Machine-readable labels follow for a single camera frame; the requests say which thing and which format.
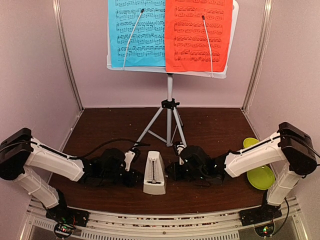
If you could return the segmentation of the red sheet music paper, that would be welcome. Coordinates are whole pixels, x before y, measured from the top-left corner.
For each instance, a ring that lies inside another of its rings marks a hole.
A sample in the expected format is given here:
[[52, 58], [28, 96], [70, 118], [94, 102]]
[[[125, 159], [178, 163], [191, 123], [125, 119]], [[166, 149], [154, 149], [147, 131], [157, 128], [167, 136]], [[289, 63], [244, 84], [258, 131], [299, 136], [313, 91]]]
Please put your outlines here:
[[166, 71], [223, 72], [227, 65], [233, 10], [231, 0], [167, 0]]

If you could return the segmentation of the white perforated music stand desk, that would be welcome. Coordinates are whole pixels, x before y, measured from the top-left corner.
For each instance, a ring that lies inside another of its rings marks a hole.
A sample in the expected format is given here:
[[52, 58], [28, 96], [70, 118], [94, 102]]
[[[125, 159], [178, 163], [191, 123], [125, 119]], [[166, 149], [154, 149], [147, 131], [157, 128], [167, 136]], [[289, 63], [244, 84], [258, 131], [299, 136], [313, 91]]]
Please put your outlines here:
[[226, 77], [235, 0], [110, 0], [107, 67]]

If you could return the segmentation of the yellow-green plate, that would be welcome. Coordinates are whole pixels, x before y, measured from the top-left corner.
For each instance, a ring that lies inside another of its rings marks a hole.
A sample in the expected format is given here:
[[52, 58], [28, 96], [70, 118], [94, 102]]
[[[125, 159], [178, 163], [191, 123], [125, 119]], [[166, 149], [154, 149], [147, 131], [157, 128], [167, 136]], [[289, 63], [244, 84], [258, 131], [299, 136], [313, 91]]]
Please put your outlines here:
[[275, 183], [275, 174], [267, 165], [249, 170], [246, 173], [249, 183], [256, 189], [265, 191]]

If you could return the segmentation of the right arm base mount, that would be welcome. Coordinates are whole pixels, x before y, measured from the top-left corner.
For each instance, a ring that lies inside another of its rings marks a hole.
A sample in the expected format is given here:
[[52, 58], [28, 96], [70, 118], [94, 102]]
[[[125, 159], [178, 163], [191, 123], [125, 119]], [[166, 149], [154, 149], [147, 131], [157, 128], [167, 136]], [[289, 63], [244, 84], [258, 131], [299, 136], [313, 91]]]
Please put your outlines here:
[[254, 226], [255, 233], [263, 238], [271, 237], [275, 232], [276, 218], [282, 216], [280, 210], [262, 211], [259, 207], [241, 210], [239, 212], [240, 221], [243, 227]]

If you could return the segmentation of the yellow-green bowl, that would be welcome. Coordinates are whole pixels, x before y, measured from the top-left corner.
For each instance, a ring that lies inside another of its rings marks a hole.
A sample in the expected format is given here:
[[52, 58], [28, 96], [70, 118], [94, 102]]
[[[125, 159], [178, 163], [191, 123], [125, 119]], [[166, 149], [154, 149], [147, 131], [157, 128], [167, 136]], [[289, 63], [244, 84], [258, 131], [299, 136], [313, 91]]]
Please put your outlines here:
[[257, 143], [259, 143], [260, 141], [254, 137], [247, 137], [243, 140], [243, 148], [249, 148]]

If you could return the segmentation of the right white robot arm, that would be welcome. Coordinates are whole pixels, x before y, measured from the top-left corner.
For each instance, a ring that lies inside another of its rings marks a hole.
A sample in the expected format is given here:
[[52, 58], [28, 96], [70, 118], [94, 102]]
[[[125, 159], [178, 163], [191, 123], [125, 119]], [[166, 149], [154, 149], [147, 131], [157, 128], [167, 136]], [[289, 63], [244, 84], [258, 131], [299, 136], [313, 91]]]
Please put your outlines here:
[[237, 178], [264, 165], [283, 161], [285, 164], [275, 183], [266, 190], [262, 205], [256, 210], [259, 220], [268, 220], [280, 207], [300, 179], [313, 173], [320, 154], [313, 148], [311, 137], [288, 122], [264, 140], [238, 151], [210, 157], [200, 146], [174, 144], [179, 157], [166, 167], [174, 180], [201, 181], [207, 185], [222, 184], [226, 177]]

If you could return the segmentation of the silver tripod stand legs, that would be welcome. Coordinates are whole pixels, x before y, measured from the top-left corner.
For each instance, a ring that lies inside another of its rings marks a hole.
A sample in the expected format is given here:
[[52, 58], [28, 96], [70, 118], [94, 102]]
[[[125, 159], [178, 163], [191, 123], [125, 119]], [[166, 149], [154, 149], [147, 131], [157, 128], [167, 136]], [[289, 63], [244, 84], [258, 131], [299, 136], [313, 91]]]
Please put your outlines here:
[[[149, 121], [147, 126], [144, 128], [141, 135], [138, 137], [137, 142], [141, 142], [146, 134], [150, 134], [158, 140], [165, 143], [167, 147], [172, 147], [174, 143], [174, 138], [176, 133], [178, 132], [180, 136], [180, 140], [183, 146], [187, 146], [187, 141], [185, 138], [185, 134], [183, 131], [184, 124], [182, 122], [181, 116], [178, 111], [179, 102], [173, 98], [173, 82], [174, 82], [174, 74], [167, 73], [167, 98], [161, 102], [160, 107], [157, 112], [154, 114], [152, 119]], [[161, 115], [161, 113], [166, 110], [166, 130], [165, 130], [165, 138], [158, 135], [157, 133], [151, 130], [151, 127], [156, 122], [157, 118]]]

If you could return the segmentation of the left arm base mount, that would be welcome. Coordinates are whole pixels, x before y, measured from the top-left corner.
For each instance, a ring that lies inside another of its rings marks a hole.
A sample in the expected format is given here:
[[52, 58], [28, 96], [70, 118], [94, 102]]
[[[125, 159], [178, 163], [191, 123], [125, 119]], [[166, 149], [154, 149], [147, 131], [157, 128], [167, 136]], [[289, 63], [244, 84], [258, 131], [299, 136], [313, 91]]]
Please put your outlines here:
[[69, 207], [65, 210], [46, 208], [45, 211], [45, 217], [56, 222], [53, 233], [59, 239], [70, 237], [77, 227], [86, 227], [90, 216], [88, 211]]

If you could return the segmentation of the white metronome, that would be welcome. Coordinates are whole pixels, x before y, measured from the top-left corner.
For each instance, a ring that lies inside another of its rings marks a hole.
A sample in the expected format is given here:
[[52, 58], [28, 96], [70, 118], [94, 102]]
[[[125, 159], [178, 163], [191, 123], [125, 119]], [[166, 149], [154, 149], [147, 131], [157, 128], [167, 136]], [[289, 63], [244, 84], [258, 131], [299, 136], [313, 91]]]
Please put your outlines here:
[[167, 178], [165, 164], [159, 151], [149, 151], [147, 154], [143, 192], [148, 195], [165, 195]]

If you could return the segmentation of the aluminium front rail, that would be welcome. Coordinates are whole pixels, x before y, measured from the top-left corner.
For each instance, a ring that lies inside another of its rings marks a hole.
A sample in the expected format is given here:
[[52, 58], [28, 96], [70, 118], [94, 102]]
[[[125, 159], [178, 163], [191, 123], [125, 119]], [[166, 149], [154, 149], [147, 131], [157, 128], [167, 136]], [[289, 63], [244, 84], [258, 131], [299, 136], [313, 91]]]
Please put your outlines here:
[[[285, 224], [272, 237], [261, 237], [258, 228], [269, 222], [244, 226], [240, 211], [148, 215], [105, 211], [89, 212], [86, 226], [77, 226], [67, 240], [310, 240], [304, 228], [296, 197], [288, 200], [289, 215]], [[46, 218], [38, 200], [31, 199], [19, 240], [58, 240], [53, 233], [56, 222]]]

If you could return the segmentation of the left aluminium corner post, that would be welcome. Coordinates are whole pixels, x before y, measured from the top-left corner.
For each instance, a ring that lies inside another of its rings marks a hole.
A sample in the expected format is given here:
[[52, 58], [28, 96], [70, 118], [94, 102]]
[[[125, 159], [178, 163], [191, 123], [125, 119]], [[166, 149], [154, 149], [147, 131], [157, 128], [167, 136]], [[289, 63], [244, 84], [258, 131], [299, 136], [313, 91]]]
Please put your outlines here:
[[68, 51], [68, 46], [67, 46], [67, 40], [66, 40], [66, 35], [64, 31], [64, 25], [63, 25], [63, 17], [62, 17], [62, 12], [61, 12], [61, 3], [59, 0], [52, 0], [52, 7], [53, 7], [53, 13], [55, 17], [55, 22], [58, 30], [58, 35], [59, 35], [59, 40], [60, 40], [60, 45], [61, 45], [61, 50], [62, 50], [62, 55], [63, 55], [63, 61], [67, 73], [67, 77], [71, 86], [71, 90], [73, 93], [73, 96], [75, 98], [75, 102], [77, 105], [77, 108], [80, 112], [84, 110], [79, 90], [76, 84], [73, 68], [72, 68], [72, 63], [71, 63], [71, 58], [70, 54]]

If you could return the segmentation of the blue sheet music paper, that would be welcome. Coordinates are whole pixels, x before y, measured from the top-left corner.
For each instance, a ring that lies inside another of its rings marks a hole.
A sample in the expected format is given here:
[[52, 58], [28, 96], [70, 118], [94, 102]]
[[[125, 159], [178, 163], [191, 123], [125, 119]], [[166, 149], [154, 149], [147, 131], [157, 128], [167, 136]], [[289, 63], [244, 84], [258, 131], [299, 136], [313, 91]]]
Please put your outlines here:
[[109, 0], [112, 68], [164, 67], [164, 0]]

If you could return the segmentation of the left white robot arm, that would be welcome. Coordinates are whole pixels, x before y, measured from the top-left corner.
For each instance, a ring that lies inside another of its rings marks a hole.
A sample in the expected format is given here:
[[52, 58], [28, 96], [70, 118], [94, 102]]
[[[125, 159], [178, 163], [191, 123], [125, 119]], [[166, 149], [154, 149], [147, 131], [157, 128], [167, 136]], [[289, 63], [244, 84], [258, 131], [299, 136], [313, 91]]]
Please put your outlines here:
[[72, 218], [64, 194], [48, 185], [33, 167], [63, 176], [73, 182], [101, 186], [105, 183], [122, 183], [134, 187], [143, 180], [143, 174], [131, 167], [140, 156], [141, 146], [136, 142], [127, 152], [107, 148], [100, 156], [89, 158], [73, 156], [55, 150], [32, 136], [29, 128], [22, 128], [0, 144], [0, 177], [13, 181], [37, 198], [46, 211], [61, 222]]

